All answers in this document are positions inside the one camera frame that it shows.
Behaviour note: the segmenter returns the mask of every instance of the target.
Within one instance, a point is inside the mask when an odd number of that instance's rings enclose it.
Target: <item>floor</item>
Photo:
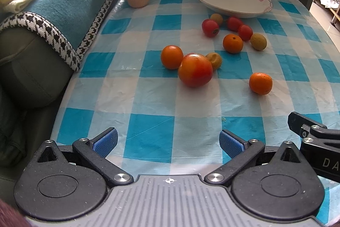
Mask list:
[[[316,18],[316,20],[321,24],[322,28],[325,29],[328,36],[332,39],[333,43],[340,51],[340,22],[337,21],[335,27],[329,22],[333,18],[333,14],[329,9],[325,9],[324,6],[320,4],[319,0],[317,3],[312,3],[310,8],[310,13]]]

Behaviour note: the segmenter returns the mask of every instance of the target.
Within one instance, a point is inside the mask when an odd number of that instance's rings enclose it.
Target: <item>gray ribbed panel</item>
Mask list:
[[[169,184],[168,178],[175,181]],[[320,227],[311,218],[291,224],[253,218],[224,188],[204,184],[198,175],[141,175],[133,184],[113,188],[106,202],[87,216],[32,222],[37,227]]]

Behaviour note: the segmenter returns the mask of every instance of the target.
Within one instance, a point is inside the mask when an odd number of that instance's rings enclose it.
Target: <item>red and yellow apple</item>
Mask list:
[[[213,77],[213,67],[204,55],[189,53],[183,57],[178,77],[188,87],[203,86]]]

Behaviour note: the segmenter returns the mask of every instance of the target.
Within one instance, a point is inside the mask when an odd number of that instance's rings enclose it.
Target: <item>checkered tablecloth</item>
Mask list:
[[[219,146],[221,129],[299,147],[300,137],[287,126],[292,111],[340,128],[338,50],[298,0],[272,2],[271,12],[243,20],[267,38],[267,48],[256,51],[246,42],[241,53],[229,54],[222,46],[231,33],[225,27],[213,39],[203,35],[201,23],[213,12],[198,0],[150,0],[142,9],[121,0],[73,75],[51,138],[67,145],[115,127],[118,145],[108,159],[135,177],[204,176],[230,159]],[[222,67],[207,85],[187,88],[160,62],[170,44],[184,54],[217,52]],[[249,90],[253,72],[273,78],[268,95]],[[326,198],[318,218],[327,223],[340,213],[340,191],[337,183],[322,182]]]

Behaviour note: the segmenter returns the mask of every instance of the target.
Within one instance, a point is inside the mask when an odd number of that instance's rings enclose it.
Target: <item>black and white border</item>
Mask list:
[[[76,51],[72,48],[72,45],[65,36],[52,23],[32,12],[20,12],[9,16],[1,23],[0,33],[10,27],[25,27],[44,38],[71,69],[78,71],[84,54],[91,46],[98,33],[100,24],[107,14],[112,1],[113,0],[105,0],[102,8]]]

